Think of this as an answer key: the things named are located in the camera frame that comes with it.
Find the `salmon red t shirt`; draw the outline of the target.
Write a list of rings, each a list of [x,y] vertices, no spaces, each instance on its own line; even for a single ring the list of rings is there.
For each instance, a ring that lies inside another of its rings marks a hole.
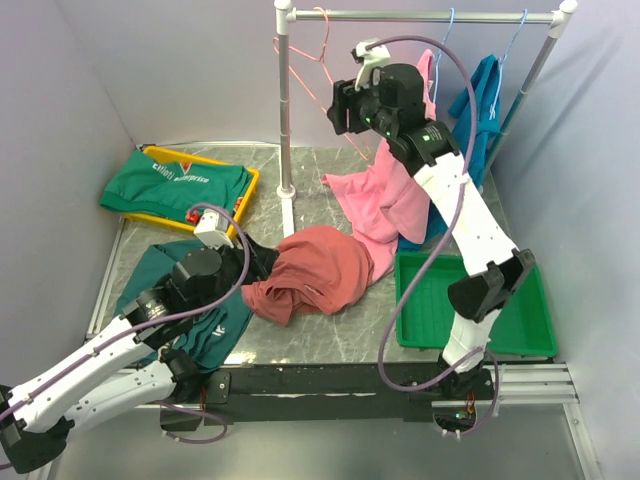
[[[316,225],[283,239],[267,279],[242,287],[255,314],[285,326],[298,313],[327,315],[356,303],[373,283],[366,247],[334,227]]]

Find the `pink wire hanger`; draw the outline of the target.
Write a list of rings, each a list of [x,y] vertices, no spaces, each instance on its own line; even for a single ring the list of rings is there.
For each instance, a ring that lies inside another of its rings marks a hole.
[[[333,77],[329,71],[329,68],[326,64],[326,52],[327,52],[327,47],[328,47],[328,43],[329,43],[329,39],[330,39],[330,34],[331,34],[331,24],[330,24],[330,20],[329,20],[329,15],[328,15],[328,11],[325,10],[323,7],[321,6],[314,6],[313,10],[320,13],[322,18],[324,19],[324,25],[325,25],[325,33],[324,33],[324,39],[323,39],[323,43],[321,46],[321,50],[320,53],[317,56],[313,56],[308,52],[305,52],[303,50],[300,50],[294,46],[288,46],[287,49],[289,52],[293,52],[294,54],[297,54],[311,62],[314,62],[316,64],[319,64],[322,67],[322,70],[324,72],[324,75],[327,79],[327,82],[329,83],[329,85],[333,84]],[[315,95],[315,93],[309,88],[309,86],[305,83],[305,81],[302,79],[302,77],[298,74],[298,72],[295,70],[294,67],[289,66],[288,67],[289,73],[293,75],[293,77],[296,79],[296,81],[298,82],[298,84],[306,91],[306,93],[309,95],[309,97],[318,105],[318,107],[321,109],[321,111],[326,114],[328,112],[328,108],[325,106],[325,104]],[[370,155],[372,154],[372,150],[369,147],[369,145],[367,144],[366,141],[362,142],[362,145],[358,145],[353,138],[349,135],[349,134],[343,134],[342,137],[355,149],[355,151],[358,153],[358,155],[364,159],[365,161],[369,161],[370,160]]]

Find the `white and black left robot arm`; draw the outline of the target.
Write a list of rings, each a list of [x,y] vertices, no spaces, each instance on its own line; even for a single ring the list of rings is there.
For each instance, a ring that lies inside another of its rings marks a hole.
[[[30,473],[56,459],[72,438],[129,409],[196,395],[202,368],[185,349],[189,331],[241,301],[242,286],[266,279],[279,254],[250,236],[238,246],[189,246],[96,337],[33,379],[1,388],[9,468]]]

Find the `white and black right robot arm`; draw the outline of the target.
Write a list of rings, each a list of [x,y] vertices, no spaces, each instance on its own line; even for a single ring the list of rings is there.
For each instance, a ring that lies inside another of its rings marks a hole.
[[[467,275],[447,290],[454,317],[439,357],[441,371],[410,386],[392,382],[385,367],[378,367],[381,379],[396,391],[438,386],[445,396],[457,399],[471,389],[494,323],[526,281],[535,258],[497,223],[451,131],[427,118],[423,91],[416,67],[375,67],[360,78],[334,83],[327,117],[338,134],[372,130],[384,139],[396,162],[435,204],[447,226],[443,238],[457,244]]]

